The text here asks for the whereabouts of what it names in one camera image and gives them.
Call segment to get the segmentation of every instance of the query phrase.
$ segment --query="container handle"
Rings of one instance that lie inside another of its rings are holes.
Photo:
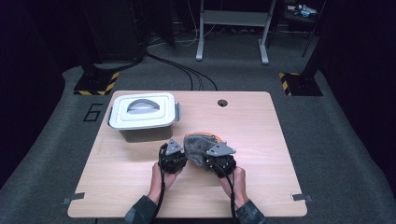
[[[130,111],[136,110],[136,108],[134,108],[134,106],[137,104],[151,105],[153,108],[160,110],[160,106],[157,103],[150,101],[148,99],[139,99],[139,100],[135,100],[135,101],[131,102],[128,105],[126,112],[128,113]]]

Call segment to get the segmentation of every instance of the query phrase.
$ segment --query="round hole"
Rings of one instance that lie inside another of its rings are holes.
[[[224,107],[224,106],[226,106],[227,104],[228,104],[228,102],[227,102],[226,100],[219,100],[219,101],[218,101],[218,105],[221,106],[221,107]]]

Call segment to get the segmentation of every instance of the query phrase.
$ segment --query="human hand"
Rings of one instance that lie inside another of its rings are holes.
[[[246,171],[245,169],[237,166],[233,170],[233,174],[229,175],[230,180],[233,182],[233,192],[235,196],[235,207],[239,208],[248,201],[246,191]],[[224,192],[231,197],[231,187],[226,177],[219,179]]]
[[[165,182],[165,190],[168,190],[173,185],[177,176],[181,173],[182,170],[183,169],[177,171],[174,174],[165,173],[163,179]],[[155,203],[160,200],[161,184],[162,180],[160,166],[158,166],[158,162],[155,162],[152,166],[151,186],[148,192],[148,197]]]

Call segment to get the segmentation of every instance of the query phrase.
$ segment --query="white plastic container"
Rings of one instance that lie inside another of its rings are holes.
[[[169,139],[175,121],[179,121],[179,104],[169,92],[120,96],[108,117],[108,125],[127,142]]]

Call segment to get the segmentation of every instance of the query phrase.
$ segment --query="camouflage sleeve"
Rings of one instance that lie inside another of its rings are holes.
[[[147,196],[143,195],[125,215],[129,224],[149,224],[157,205]]]
[[[235,212],[241,224],[265,223],[264,215],[251,200],[247,201],[247,203],[242,205]]]

